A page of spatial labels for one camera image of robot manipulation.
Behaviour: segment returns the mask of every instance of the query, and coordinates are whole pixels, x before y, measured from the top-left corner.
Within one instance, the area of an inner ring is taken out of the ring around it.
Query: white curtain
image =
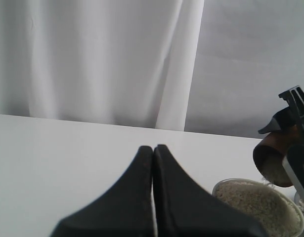
[[[203,0],[0,0],[0,114],[184,130]]]

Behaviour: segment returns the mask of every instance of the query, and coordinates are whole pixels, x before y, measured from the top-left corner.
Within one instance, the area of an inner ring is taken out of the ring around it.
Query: brown wooden scoop
[[[285,131],[271,132],[254,148],[254,163],[266,180],[280,187],[293,185],[282,161],[289,147],[297,143],[300,138],[297,127],[293,126]]]

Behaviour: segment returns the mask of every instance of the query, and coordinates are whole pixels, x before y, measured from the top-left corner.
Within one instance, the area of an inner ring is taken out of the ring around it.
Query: white tabletop
[[[0,237],[47,237],[98,198],[141,145],[166,144],[211,192],[226,178],[261,181],[259,139],[0,115]],[[294,188],[279,189],[292,197]]]

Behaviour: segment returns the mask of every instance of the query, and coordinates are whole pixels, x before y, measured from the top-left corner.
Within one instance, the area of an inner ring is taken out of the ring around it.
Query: white fabric backdrop
[[[183,130],[203,0],[0,0],[0,113]]]
[[[1,114],[256,137],[297,84],[304,1],[0,0]]]

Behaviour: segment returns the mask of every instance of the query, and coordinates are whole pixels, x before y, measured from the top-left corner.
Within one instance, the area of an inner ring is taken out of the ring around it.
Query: white table
[[[0,115],[0,237],[48,237],[105,192],[141,145],[166,144],[207,191],[226,178],[261,181],[258,139]],[[292,197],[294,188],[279,189]]]

